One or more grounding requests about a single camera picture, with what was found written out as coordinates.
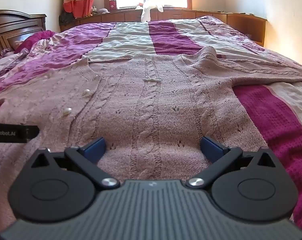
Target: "pink pillow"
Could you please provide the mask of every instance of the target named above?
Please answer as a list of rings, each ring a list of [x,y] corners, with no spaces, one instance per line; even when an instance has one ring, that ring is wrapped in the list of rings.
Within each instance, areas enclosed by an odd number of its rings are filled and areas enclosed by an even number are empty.
[[[22,42],[22,44],[17,47],[17,49],[14,51],[14,53],[20,53],[22,51],[22,49],[26,48],[28,51],[31,50],[33,44],[35,44],[36,42],[40,41],[40,40],[47,40],[49,38],[51,38],[53,35],[55,34],[55,32],[52,31],[43,31],[43,32],[37,32],[33,35],[31,35],[30,37],[28,37],[24,42]]]

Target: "magenta stripe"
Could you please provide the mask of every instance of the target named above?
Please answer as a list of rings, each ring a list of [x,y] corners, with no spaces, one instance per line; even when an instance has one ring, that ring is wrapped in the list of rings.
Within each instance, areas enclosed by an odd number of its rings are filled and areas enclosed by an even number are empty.
[[[200,20],[198,20],[198,19],[196,19],[196,20],[201,24],[202,28],[203,28],[209,35],[213,36],[213,35],[211,34],[211,32],[209,32],[209,31],[207,30],[207,28],[204,26],[204,24],[203,24]]]
[[[149,22],[149,33],[155,52],[161,55],[192,55],[201,46],[194,43],[188,36],[180,34],[170,21]]]
[[[69,66],[102,43],[114,26],[115,23],[88,24],[67,31],[59,44],[48,48],[49,53],[25,63],[19,72],[0,81],[0,92],[11,85],[26,83],[49,69]]]
[[[233,91],[299,191],[295,223],[302,229],[302,124],[291,109],[262,85]]]
[[[259,55],[259,53],[257,53],[257,52],[255,52],[254,50],[252,50],[252,49],[248,48],[248,47],[247,47],[247,46],[245,46],[244,44],[242,45],[242,47],[243,47],[243,48],[245,48],[245,49],[247,49],[248,51],[250,51],[250,52],[254,53],[254,54]]]

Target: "gray ribbed plate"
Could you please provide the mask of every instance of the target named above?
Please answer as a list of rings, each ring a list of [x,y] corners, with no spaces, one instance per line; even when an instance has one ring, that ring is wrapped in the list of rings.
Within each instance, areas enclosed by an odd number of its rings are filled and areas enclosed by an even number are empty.
[[[217,210],[206,192],[179,180],[127,180],[103,191],[84,213],[56,224],[18,220],[1,236],[7,240],[298,240],[289,220],[251,225]]]

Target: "plush toy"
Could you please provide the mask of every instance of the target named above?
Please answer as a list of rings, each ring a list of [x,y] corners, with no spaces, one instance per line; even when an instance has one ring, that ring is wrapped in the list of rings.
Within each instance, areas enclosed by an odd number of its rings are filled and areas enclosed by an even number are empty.
[[[102,9],[99,9],[98,10],[98,13],[100,14],[100,13],[108,13],[109,11],[108,11],[108,9],[105,9],[105,8],[102,8]]]
[[[151,21],[151,15],[150,15],[150,10],[157,8],[159,12],[163,12],[163,5],[159,3],[155,3],[153,1],[146,1],[143,4],[143,11],[141,15],[141,22],[149,22]]]

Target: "blue gripper pad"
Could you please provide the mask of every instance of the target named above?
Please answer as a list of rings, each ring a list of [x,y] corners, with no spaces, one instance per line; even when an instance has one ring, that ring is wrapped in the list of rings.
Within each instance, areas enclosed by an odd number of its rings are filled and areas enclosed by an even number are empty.
[[[227,147],[214,141],[209,137],[202,137],[200,148],[203,155],[211,162],[214,163],[227,153]]]
[[[82,155],[90,162],[97,164],[106,152],[106,142],[100,137],[81,148]]]

